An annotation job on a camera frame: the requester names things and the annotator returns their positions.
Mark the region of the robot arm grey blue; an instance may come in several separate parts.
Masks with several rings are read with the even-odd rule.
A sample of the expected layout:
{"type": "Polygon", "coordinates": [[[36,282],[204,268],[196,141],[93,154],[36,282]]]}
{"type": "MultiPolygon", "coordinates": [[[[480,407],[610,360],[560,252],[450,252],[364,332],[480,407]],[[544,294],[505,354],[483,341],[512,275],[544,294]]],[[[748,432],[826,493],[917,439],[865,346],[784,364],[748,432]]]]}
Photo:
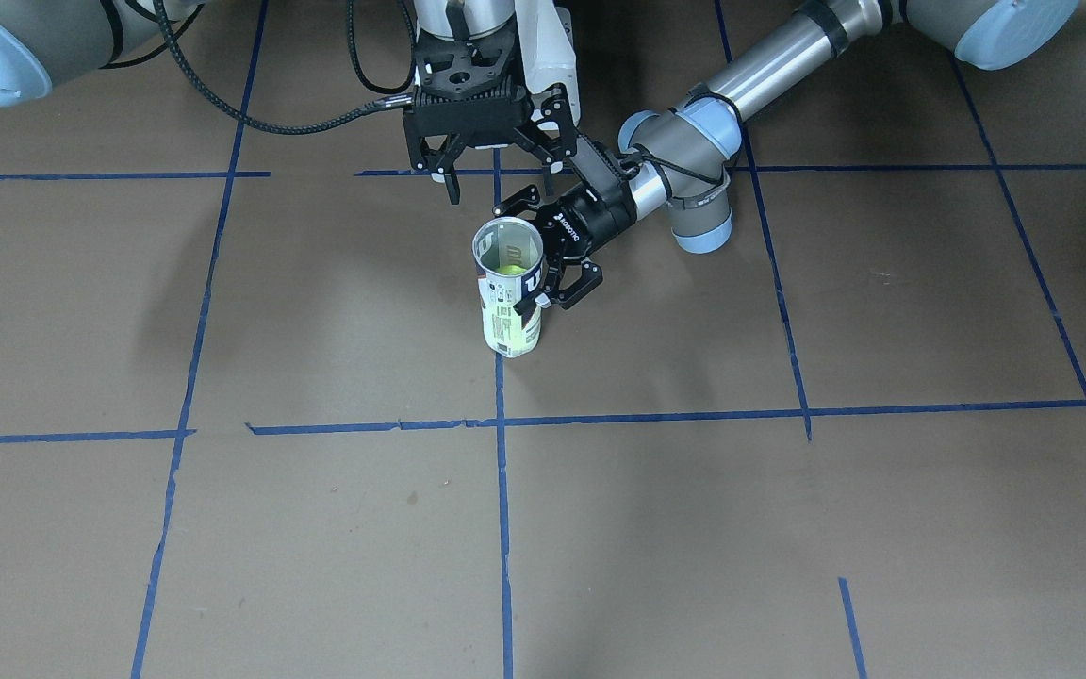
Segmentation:
{"type": "Polygon", "coordinates": [[[386,110],[403,113],[411,168],[460,189],[455,163],[467,149],[516,146],[556,171],[578,150],[579,92],[568,13],[551,1],[401,1],[411,42],[401,83],[363,72],[357,8],[345,5],[346,51],[376,100],[334,120],[287,125],[254,120],[224,102],[194,72],[181,36],[202,1],[0,1],[0,108],[42,99],[94,70],[123,70],[169,53],[207,102],[245,127],[275,135],[327,133],[386,110]]]}
{"type": "Polygon", "coordinates": [[[743,147],[746,123],[798,81],[891,25],[908,25],[980,70],[1008,68],[1050,41],[1077,11],[1075,1],[805,1],[784,25],[680,103],[639,111],[609,150],[578,134],[568,160],[579,181],[552,202],[536,188],[495,208],[525,224],[525,279],[498,287],[480,276],[497,304],[530,319],[539,306],[568,309],[598,286],[592,254],[662,209],[678,246],[711,253],[732,232],[728,164],[743,147]]]}

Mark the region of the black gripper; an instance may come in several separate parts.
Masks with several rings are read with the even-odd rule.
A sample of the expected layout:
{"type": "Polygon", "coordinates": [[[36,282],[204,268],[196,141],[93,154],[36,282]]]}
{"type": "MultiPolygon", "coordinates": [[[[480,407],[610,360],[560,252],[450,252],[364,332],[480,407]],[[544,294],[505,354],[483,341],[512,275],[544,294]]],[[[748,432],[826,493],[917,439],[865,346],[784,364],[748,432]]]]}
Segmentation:
{"type": "Polygon", "coordinates": [[[516,312],[536,306],[572,309],[599,286],[603,271],[591,254],[634,226],[637,208],[628,190],[614,188],[599,196],[586,184],[565,190],[554,202],[542,206],[535,184],[527,185],[492,208],[493,224],[526,224],[535,227],[543,241],[543,257],[525,274],[516,312]]]}
{"type": "Polygon", "coordinates": [[[536,102],[517,38],[419,38],[413,56],[420,81],[403,114],[411,168],[440,180],[453,206],[462,199],[455,163],[470,146],[516,144],[548,172],[576,155],[568,86],[552,83],[536,102]],[[427,139],[438,135],[447,138],[435,149],[427,139]]]}

